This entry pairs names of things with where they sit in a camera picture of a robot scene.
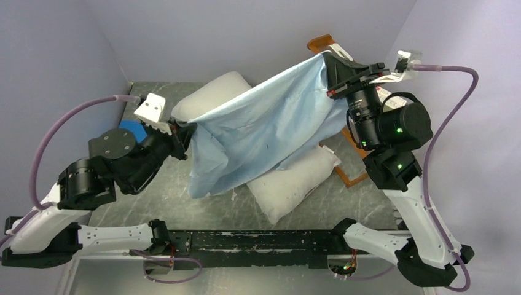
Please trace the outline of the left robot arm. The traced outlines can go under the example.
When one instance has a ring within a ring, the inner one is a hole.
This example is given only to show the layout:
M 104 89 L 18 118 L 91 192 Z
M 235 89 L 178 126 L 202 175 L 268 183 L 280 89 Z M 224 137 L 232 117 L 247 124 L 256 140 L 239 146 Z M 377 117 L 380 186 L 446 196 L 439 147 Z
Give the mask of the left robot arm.
M 195 123 L 167 123 L 163 133 L 146 128 L 138 141 L 132 131 L 113 128 L 88 142 L 89 156 L 70 164 L 59 175 L 43 210 L 6 220 L 10 239 L 1 255 L 4 267 L 45 269 L 86 254 L 136 250 L 165 254 L 173 245 L 165 222 L 153 219 L 129 227 L 90 227 L 80 223 L 102 205 L 142 192 L 169 157 L 187 159 Z

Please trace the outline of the light blue pillowcase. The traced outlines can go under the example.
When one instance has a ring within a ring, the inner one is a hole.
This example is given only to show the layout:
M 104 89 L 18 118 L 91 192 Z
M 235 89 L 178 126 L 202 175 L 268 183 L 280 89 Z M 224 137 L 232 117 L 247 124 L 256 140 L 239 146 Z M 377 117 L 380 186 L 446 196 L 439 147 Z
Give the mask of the light blue pillowcase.
M 220 194 L 273 168 L 285 169 L 338 134 L 348 106 L 329 98 L 327 89 L 320 53 L 194 118 L 188 195 Z

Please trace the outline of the white pillow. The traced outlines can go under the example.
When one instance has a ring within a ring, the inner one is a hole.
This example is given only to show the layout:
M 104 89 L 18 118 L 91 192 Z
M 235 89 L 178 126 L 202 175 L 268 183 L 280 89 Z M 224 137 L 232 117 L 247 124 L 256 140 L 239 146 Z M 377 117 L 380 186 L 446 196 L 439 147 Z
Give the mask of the white pillow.
M 250 88 L 241 74 L 228 72 L 176 103 L 172 115 L 183 121 L 194 119 Z M 287 169 L 273 169 L 248 182 L 247 187 L 269 222 L 275 225 L 327 180 L 340 164 L 341 160 L 331 149 L 317 146 L 292 162 Z

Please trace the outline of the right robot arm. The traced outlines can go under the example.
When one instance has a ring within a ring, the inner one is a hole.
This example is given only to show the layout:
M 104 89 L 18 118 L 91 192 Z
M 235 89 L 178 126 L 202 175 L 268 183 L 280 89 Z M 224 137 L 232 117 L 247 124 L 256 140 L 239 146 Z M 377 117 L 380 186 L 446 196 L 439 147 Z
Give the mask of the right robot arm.
M 416 96 L 400 92 L 398 97 L 409 102 L 386 111 L 377 87 L 411 79 L 420 71 L 458 71 L 472 76 L 475 89 L 478 73 L 463 66 L 424 65 L 419 52 L 399 51 L 394 71 L 383 63 L 363 65 L 330 51 L 323 57 L 327 95 L 347 101 L 347 126 L 357 148 L 367 152 L 367 174 L 391 200 L 410 234 L 395 237 L 346 218 L 332 229 L 333 250 L 365 251 L 392 263 L 416 286 L 451 289 L 455 266 L 465 266 L 474 251 L 459 243 L 443 223 L 429 197 L 428 164 L 419 164 L 413 154 L 422 146 L 432 151 L 440 132 L 432 131 L 426 107 Z

